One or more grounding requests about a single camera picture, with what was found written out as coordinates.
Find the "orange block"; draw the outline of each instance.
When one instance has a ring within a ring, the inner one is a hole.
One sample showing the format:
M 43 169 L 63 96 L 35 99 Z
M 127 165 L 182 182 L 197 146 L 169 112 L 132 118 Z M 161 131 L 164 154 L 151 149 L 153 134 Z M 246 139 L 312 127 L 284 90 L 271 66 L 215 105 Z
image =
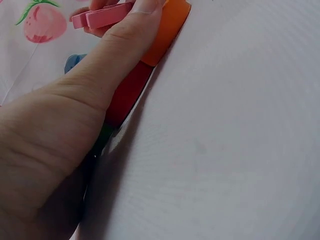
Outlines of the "orange block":
M 148 52 L 141 61 L 155 67 L 179 33 L 185 23 L 191 5 L 186 0 L 167 0 L 162 10 L 158 33 Z

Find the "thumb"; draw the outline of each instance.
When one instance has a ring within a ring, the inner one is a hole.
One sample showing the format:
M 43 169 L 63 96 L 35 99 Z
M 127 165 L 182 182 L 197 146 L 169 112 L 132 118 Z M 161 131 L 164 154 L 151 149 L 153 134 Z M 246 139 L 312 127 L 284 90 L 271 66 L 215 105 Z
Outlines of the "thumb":
M 109 29 L 79 64 L 56 82 L 59 94 L 108 108 L 120 82 L 156 37 L 165 0 L 136 0 L 130 13 Z

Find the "white table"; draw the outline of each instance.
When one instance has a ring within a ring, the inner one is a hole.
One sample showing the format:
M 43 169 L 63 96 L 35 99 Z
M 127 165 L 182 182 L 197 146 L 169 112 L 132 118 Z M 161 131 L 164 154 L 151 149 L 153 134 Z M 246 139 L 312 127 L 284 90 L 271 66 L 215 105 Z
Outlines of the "white table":
M 320 1 L 191 3 L 80 239 L 320 239 Z

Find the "fingernail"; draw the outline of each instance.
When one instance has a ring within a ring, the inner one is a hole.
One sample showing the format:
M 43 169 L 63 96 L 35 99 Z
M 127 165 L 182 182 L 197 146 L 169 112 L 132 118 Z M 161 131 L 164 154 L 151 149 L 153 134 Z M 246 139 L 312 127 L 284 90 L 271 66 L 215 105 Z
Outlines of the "fingernail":
M 136 0 L 132 8 L 132 13 L 152 14 L 158 5 L 158 0 Z

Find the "green leaf print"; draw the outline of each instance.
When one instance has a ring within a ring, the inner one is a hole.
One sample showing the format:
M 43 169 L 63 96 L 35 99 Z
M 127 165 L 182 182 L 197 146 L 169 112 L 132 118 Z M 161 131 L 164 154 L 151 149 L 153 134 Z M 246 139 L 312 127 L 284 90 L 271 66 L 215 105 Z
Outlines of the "green leaf print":
M 19 25 L 20 23 L 22 23 L 23 20 L 25 20 L 25 18 L 27 17 L 30 9 L 32 9 L 32 7 L 35 6 L 35 5 L 37 5 L 37 4 L 38 4 L 38 2 L 29 3 L 29 4 L 26 6 L 26 8 L 25 8 L 25 10 L 23 11 L 21 17 L 19 18 L 19 20 L 17 21 L 17 23 L 16 23 L 15 25 L 17 26 L 17 25 Z
M 29 11 L 37 4 L 50 4 L 50 5 L 53 5 L 53 6 L 57 7 L 57 8 L 61 7 L 57 2 L 52 1 L 52 0 L 33 0 L 31 3 L 29 3 L 26 6 L 26 8 L 23 11 L 21 17 L 19 18 L 19 20 L 17 21 L 17 23 L 15 25 L 17 26 L 20 23 L 22 23 L 25 20 L 25 18 L 28 16 Z

